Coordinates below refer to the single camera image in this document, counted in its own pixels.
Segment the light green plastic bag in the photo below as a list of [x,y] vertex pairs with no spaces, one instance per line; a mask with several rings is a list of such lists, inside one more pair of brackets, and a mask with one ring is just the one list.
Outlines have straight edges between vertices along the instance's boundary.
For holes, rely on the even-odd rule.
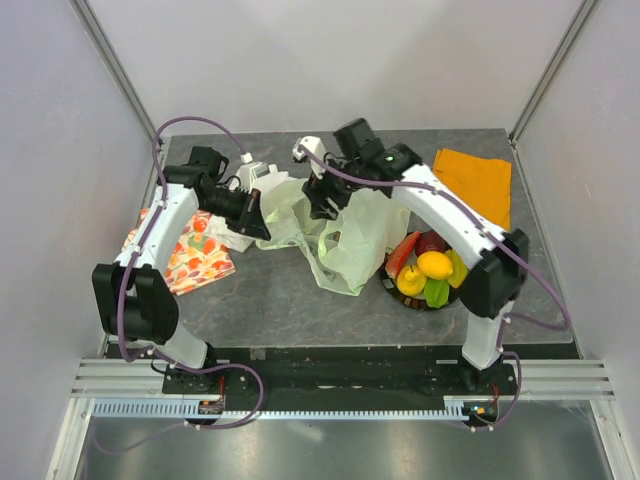
[[378,191],[363,189],[350,198],[335,220],[310,217],[302,179],[287,180],[261,196],[271,239],[261,250],[297,247],[318,287],[357,296],[408,232],[410,211]]

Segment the orange red fake fruit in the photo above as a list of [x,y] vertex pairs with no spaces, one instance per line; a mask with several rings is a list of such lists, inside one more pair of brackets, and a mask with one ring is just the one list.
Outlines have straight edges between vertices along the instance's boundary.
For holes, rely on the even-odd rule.
[[420,236],[419,231],[407,234],[388,256],[385,271],[389,278],[396,279],[398,277],[410,254],[414,251]]

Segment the dark red fake apple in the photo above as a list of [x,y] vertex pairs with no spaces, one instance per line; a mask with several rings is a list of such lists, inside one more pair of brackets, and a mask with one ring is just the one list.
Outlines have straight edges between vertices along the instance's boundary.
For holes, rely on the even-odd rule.
[[427,252],[445,253],[446,250],[447,243],[433,230],[422,232],[414,246],[414,253],[417,257]]

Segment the yellow fake fruit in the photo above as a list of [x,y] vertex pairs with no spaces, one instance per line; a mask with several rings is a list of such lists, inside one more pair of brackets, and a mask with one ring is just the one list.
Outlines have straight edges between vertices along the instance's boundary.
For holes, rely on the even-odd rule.
[[417,265],[404,266],[396,277],[398,290],[406,296],[417,296],[424,291],[427,276]]

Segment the orange fake citrus fruit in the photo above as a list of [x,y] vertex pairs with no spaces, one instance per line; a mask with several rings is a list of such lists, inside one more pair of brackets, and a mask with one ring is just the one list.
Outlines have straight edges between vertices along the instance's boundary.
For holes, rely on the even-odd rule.
[[453,274],[452,261],[438,251],[426,251],[417,258],[417,266],[427,277],[435,280],[446,280]]

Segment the green fake fruit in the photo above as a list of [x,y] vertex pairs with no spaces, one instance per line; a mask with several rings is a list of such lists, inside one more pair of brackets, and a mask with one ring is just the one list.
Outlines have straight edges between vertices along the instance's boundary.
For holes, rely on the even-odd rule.
[[450,285],[447,280],[428,278],[424,287],[424,297],[431,309],[440,309],[449,302]]

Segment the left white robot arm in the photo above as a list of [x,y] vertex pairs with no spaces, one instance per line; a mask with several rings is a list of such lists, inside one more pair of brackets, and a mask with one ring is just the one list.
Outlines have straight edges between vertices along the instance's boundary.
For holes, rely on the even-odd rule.
[[118,339],[121,357],[133,362],[144,354],[165,360],[185,374],[198,393],[216,388],[224,365],[213,347],[190,333],[164,271],[187,221],[199,210],[224,219],[227,227],[253,239],[271,234],[257,189],[230,189],[222,181],[229,161],[211,147],[194,147],[187,163],[169,165],[159,176],[150,211],[133,240],[110,264],[92,272],[103,330]]

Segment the white crumpled cloth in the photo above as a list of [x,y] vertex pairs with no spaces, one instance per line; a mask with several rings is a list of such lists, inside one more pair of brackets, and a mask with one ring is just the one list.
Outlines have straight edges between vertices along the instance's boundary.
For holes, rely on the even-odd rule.
[[[292,176],[287,171],[280,171],[275,164],[269,164],[273,172],[256,180],[252,188],[261,192],[260,208],[265,223],[271,233],[269,241],[258,240],[271,247],[282,237],[278,211],[289,207],[290,200],[297,201],[301,196],[302,180]],[[230,182],[232,190],[240,188],[240,181],[235,173],[235,178]],[[243,253],[247,250],[254,238],[231,231],[222,217],[212,215],[208,221],[205,233],[221,242],[227,248]]]

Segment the orange floral cloth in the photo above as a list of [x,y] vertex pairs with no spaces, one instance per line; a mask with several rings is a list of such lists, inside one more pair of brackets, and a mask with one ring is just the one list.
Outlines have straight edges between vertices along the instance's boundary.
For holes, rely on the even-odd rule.
[[148,264],[163,274],[176,296],[223,279],[236,271],[226,246],[205,233],[212,215],[196,211],[182,225],[180,235],[173,228],[165,233],[166,221],[157,220],[140,248],[132,272]]

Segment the dark rimmed ceramic plate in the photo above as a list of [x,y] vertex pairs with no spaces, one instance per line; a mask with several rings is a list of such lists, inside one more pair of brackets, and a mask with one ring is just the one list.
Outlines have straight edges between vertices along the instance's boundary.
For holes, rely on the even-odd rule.
[[[411,296],[406,296],[404,294],[402,294],[397,286],[396,286],[396,279],[391,279],[388,277],[388,275],[386,274],[385,271],[385,264],[387,261],[388,256],[391,254],[392,251],[388,250],[385,253],[385,258],[383,261],[383,264],[379,267],[379,269],[377,270],[377,277],[380,280],[381,284],[383,285],[383,287],[385,288],[385,290],[387,291],[387,293],[393,297],[395,300],[397,300],[399,303],[403,304],[404,306],[406,306],[407,308],[413,309],[413,310],[420,310],[420,311],[435,311],[435,310],[439,310],[439,309],[431,309],[427,306],[426,302],[425,302],[425,297],[424,297],[424,291],[414,297]],[[414,253],[414,251],[410,254],[409,258],[407,259],[406,263],[404,266],[407,265],[414,265],[415,262],[417,261],[417,257]],[[454,289],[450,286],[450,291],[449,291],[449,302],[441,307],[442,308],[446,308],[450,305],[452,305],[457,299],[459,298],[459,292],[457,289]]]

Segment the orange folded cloth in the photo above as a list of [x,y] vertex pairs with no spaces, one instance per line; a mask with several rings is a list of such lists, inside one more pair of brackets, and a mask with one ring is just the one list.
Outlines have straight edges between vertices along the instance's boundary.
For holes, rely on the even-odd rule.
[[511,230],[511,163],[441,149],[432,170],[469,207],[504,230]]

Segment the left aluminium frame post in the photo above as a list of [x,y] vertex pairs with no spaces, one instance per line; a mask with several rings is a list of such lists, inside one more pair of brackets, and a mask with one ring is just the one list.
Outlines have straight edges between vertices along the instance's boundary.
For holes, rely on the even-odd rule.
[[136,118],[145,136],[152,140],[156,132],[155,125],[144,107],[129,75],[91,3],[86,0],[70,0],[70,6],[81,21],[85,32],[99,53],[118,90]]

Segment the aluminium frame post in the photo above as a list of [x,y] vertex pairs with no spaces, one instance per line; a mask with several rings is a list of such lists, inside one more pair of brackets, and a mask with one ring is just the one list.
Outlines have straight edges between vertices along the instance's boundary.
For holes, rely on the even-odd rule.
[[91,3],[86,0],[70,0],[70,6],[81,21],[85,32],[99,53],[118,90],[136,118],[145,136],[152,140],[156,132],[155,125],[144,107],[129,75]]
[[564,30],[552,55],[546,63],[538,81],[529,95],[521,113],[518,115],[514,126],[508,134],[510,145],[515,148],[523,136],[529,123],[545,99],[549,89],[561,72],[563,65],[568,60],[572,50],[577,45],[582,32],[587,27],[591,17],[600,4],[599,0],[582,0],[573,14],[569,24]]

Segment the aluminium front rail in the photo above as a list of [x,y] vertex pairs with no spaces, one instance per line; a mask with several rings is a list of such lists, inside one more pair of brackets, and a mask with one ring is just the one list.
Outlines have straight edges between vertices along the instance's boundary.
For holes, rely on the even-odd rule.
[[[158,398],[163,380],[149,360],[84,359],[72,386],[75,397]],[[523,360],[526,400],[612,400],[613,386],[600,360]]]

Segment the right aluminium frame post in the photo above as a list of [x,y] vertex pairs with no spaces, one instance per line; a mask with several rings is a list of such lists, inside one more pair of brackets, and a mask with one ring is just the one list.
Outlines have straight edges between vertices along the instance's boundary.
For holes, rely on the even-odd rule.
[[564,30],[552,55],[546,63],[538,81],[529,95],[521,113],[518,115],[514,126],[508,134],[510,145],[515,148],[523,136],[529,123],[545,99],[549,89],[561,72],[563,65],[568,60],[572,50],[577,45],[582,32],[587,27],[591,17],[600,4],[599,0],[582,0],[573,14],[569,24]]

